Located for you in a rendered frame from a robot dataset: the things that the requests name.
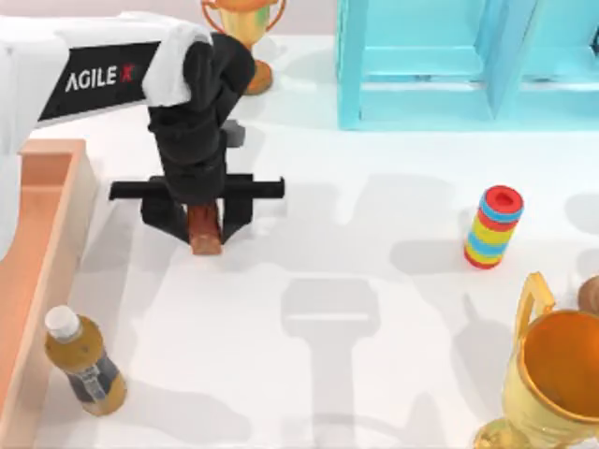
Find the brown bread loaf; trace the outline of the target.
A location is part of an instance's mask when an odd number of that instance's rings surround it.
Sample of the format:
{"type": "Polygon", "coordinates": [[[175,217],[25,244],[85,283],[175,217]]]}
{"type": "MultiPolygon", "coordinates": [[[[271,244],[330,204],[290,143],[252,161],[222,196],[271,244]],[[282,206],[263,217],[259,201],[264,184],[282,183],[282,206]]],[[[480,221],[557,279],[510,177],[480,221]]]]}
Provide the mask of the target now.
{"type": "Polygon", "coordinates": [[[188,206],[187,228],[194,255],[218,255],[222,252],[219,209],[215,201],[188,206]]]}

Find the shallow salmon-coloured box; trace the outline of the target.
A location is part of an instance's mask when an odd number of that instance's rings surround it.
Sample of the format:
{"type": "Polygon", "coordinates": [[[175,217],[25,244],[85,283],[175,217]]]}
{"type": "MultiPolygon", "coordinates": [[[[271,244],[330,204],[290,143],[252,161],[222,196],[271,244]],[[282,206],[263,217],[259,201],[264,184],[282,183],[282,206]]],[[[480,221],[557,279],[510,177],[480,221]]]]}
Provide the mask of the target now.
{"type": "Polygon", "coordinates": [[[22,151],[19,226],[0,261],[0,449],[33,449],[51,367],[44,316],[68,300],[95,206],[85,148],[31,139],[22,151]]]}

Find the amber bottle with white cap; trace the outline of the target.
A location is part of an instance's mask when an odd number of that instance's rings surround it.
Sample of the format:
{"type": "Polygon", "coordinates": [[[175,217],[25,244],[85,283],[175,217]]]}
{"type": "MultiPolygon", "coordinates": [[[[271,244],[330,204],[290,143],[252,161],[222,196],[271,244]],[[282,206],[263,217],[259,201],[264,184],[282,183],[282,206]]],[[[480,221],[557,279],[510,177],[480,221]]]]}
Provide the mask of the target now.
{"type": "Polygon", "coordinates": [[[126,398],[124,376],[107,354],[98,325],[62,305],[45,315],[45,353],[67,377],[82,408],[103,416],[116,412],[126,398]]]}

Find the small gold trophy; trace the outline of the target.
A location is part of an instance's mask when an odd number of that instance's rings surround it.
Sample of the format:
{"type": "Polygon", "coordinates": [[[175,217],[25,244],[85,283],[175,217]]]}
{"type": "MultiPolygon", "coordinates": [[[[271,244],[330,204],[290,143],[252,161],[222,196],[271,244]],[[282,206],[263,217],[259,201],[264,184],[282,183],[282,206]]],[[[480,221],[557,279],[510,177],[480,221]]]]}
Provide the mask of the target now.
{"type": "Polygon", "coordinates": [[[201,0],[207,23],[249,51],[282,18],[286,0],[201,0]]]}

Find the light blue rack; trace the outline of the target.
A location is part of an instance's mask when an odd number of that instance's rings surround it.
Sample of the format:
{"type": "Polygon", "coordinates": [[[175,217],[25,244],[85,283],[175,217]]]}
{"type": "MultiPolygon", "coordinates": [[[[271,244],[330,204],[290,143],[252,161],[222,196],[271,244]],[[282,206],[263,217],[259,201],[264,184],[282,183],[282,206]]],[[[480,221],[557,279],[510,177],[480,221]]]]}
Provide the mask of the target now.
{"type": "Polygon", "coordinates": [[[352,130],[599,131],[599,0],[337,0],[352,130]]]}

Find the stack of coloured rings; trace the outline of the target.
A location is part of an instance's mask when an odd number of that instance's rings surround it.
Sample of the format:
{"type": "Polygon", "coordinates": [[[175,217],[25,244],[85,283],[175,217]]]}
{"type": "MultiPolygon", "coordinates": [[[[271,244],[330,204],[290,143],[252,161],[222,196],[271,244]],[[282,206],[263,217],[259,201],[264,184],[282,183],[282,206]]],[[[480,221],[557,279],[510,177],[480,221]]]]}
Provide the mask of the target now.
{"type": "Polygon", "coordinates": [[[524,210],[522,196],[513,188],[494,185],[481,196],[464,241],[465,259],[475,268],[491,269],[503,259],[524,210]]]}

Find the large gold trophy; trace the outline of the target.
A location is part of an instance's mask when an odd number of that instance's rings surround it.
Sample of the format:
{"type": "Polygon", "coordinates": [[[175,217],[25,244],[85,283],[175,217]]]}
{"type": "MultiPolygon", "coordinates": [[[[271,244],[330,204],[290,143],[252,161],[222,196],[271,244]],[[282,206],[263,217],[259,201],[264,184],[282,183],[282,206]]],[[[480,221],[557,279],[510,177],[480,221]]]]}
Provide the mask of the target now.
{"type": "Polygon", "coordinates": [[[503,415],[473,449],[569,449],[599,439],[599,316],[558,310],[544,276],[523,284],[504,377],[503,415]]]}

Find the brown round object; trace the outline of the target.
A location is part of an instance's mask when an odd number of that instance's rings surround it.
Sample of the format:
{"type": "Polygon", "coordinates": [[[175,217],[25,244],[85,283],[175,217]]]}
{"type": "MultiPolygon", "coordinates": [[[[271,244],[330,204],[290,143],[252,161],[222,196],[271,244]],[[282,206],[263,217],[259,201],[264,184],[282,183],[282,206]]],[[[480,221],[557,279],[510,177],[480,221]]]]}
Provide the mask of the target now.
{"type": "Polygon", "coordinates": [[[581,311],[599,316],[599,275],[590,277],[579,287],[577,304],[581,311]]]}

